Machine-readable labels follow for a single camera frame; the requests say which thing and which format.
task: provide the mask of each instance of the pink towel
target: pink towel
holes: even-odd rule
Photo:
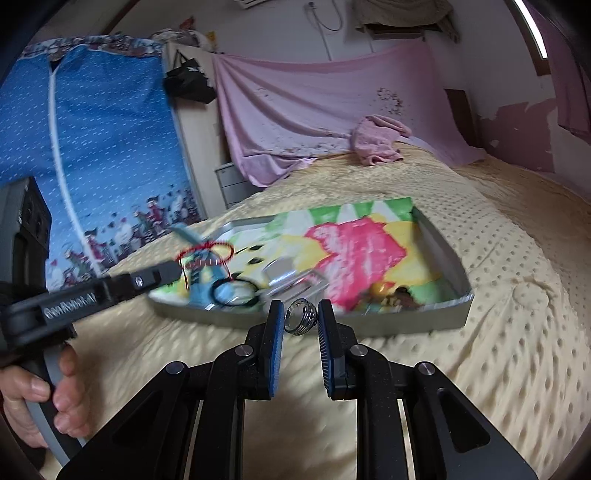
[[[376,162],[402,160],[400,151],[392,143],[412,134],[409,127],[398,120],[383,115],[368,115],[353,130],[351,143],[363,165],[375,165]]]

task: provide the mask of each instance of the metal screw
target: metal screw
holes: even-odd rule
[[[251,356],[253,351],[254,350],[250,345],[238,345],[234,349],[234,353],[237,354],[237,356]]]
[[[423,375],[433,375],[435,373],[435,366],[429,362],[423,362],[418,365],[418,371]]]
[[[182,362],[170,362],[166,366],[166,373],[170,375],[177,375],[184,369],[184,363]]]
[[[351,347],[351,353],[354,356],[365,356],[368,354],[368,348],[365,345],[357,344]]]

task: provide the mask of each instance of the human hand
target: human hand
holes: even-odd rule
[[[71,437],[87,436],[90,434],[89,402],[84,384],[77,375],[78,356],[70,345],[62,351],[59,367],[64,378],[53,394],[53,403],[58,410],[54,424],[57,430]],[[27,445],[47,448],[25,400],[49,400],[49,384],[21,367],[10,366],[0,369],[0,392],[4,399],[4,413],[13,431]]]

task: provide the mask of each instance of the cartoon print curtain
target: cartoon print curtain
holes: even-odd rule
[[[200,209],[162,90],[161,46],[116,35],[28,47],[0,89],[0,184],[34,176],[47,287],[102,275]]]

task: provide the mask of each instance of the logo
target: logo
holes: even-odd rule
[[[75,312],[76,310],[89,305],[96,305],[96,296],[93,292],[80,295],[75,299],[61,301],[58,305],[53,307],[45,307],[43,309],[43,315],[45,315],[48,320],[51,320],[58,318],[61,315],[65,315],[66,313]]]

